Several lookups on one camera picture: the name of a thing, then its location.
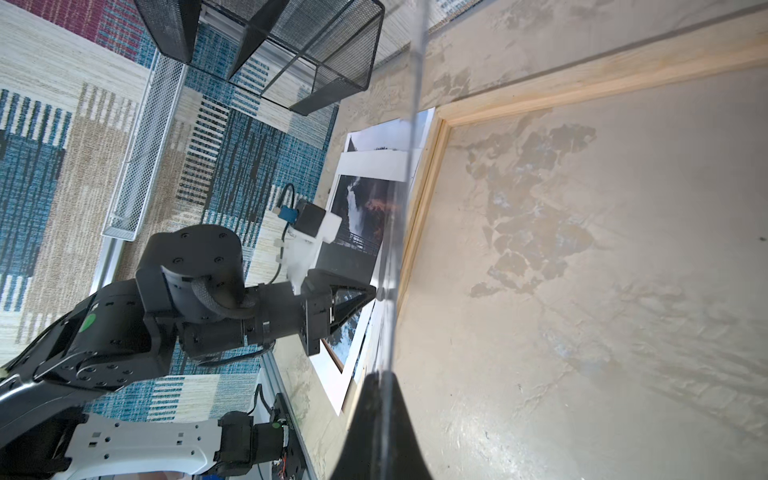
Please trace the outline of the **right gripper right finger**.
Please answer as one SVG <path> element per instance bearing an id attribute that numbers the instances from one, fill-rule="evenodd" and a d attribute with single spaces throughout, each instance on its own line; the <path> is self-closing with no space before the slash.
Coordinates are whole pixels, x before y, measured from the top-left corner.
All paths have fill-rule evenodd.
<path id="1" fill-rule="evenodd" d="M 395 374 L 392 374 L 391 378 L 389 478 L 432 480 L 433 477 L 422 456 L 398 379 Z"/>

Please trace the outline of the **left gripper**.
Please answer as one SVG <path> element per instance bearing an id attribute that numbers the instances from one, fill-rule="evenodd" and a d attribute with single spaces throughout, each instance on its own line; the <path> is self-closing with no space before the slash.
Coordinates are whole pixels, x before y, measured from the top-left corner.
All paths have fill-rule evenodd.
<path id="1" fill-rule="evenodd" d="M 305 353 L 320 353 L 320 343 L 342 330 L 342 327 L 377 296 L 373 285 L 341 286 L 333 291 L 333 275 L 329 271 L 311 269 L 301 285 L 305 320 L 301 340 Z"/>

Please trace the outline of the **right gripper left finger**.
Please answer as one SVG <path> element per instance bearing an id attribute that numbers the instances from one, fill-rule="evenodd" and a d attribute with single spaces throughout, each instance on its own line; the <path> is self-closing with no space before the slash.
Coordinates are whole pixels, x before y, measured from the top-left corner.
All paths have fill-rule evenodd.
<path id="1" fill-rule="evenodd" d="M 381 373 L 372 373 L 364 378 L 347 437 L 330 476 L 332 480 L 379 478 L 381 454 L 377 452 L 377 444 L 381 440 L 381 377 Z"/>

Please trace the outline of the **wooden picture frame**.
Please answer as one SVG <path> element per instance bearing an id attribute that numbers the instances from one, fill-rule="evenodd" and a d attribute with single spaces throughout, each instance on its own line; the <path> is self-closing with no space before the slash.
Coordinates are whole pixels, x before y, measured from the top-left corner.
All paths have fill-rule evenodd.
<path id="1" fill-rule="evenodd" d="M 438 108 L 396 370 L 412 416 L 767 439 L 767 15 Z"/>

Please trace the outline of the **clear acrylic sheet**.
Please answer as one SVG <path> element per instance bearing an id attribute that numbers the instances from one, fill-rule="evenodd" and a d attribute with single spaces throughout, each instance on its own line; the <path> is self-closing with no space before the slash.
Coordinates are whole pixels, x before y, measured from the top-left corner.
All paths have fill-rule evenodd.
<path id="1" fill-rule="evenodd" d="M 406 245 L 406 225 L 411 189 L 411 172 L 414 165 L 414 150 L 417 146 L 417 117 L 420 111 L 422 76 L 425 52 L 428 43 L 428 24 L 431 9 L 429 1 L 416 1 L 413 29 L 409 49 L 409 76 L 407 91 L 408 145 L 403 178 L 390 188 L 390 199 L 395 210 L 387 221 L 384 244 L 381 251 L 380 304 L 383 313 L 380 323 L 379 343 L 374 356 L 372 372 L 367 375 L 361 389 L 362 396 L 355 412 L 372 425 L 363 428 L 360 444 L 363 451 L 353 456 L 352 467 L 337 468 L 346 478 L 390 479 L 395 461 L 392 452 L 395 427 L 395 388 L 393 356 L 396 340 L 397 302 L 399 300 L 401 271 Z"/>

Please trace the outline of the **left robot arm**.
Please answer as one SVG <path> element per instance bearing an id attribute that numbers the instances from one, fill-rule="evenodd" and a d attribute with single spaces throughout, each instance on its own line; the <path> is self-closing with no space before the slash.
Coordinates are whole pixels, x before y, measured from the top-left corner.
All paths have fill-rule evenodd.
<path id="1" fill-rule="evenodd" d="M 176 349 L 203 367 L 269 353 L 297 336 L 308 355 L 371 302 L 375 288 L 312 269 L 299 286 L 248 287 L 242 244 L 218 225 L 153 235 L 136 275 L 106 285 L 47 327 L 5 365 L 1 475 L 84 479 L 150 471 L 243 475 L 277 462 L 306 468 L 286 400 L 256 421 L 242 409 L 215 420 L 127 422 L 86 403 L 168 375 Z"/>

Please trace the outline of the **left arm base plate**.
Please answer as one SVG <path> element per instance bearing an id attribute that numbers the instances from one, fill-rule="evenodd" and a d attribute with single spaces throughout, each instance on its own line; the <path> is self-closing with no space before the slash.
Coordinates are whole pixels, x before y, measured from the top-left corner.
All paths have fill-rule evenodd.
<path id="1" fill-rule="evenodd" d="M 291 413 L 287 397 L 277 393 L 269 414 L 272 443 L 280 446 L 279 456 L 270 460 L 266 479 L 316 479 L 307 450 Z"/>

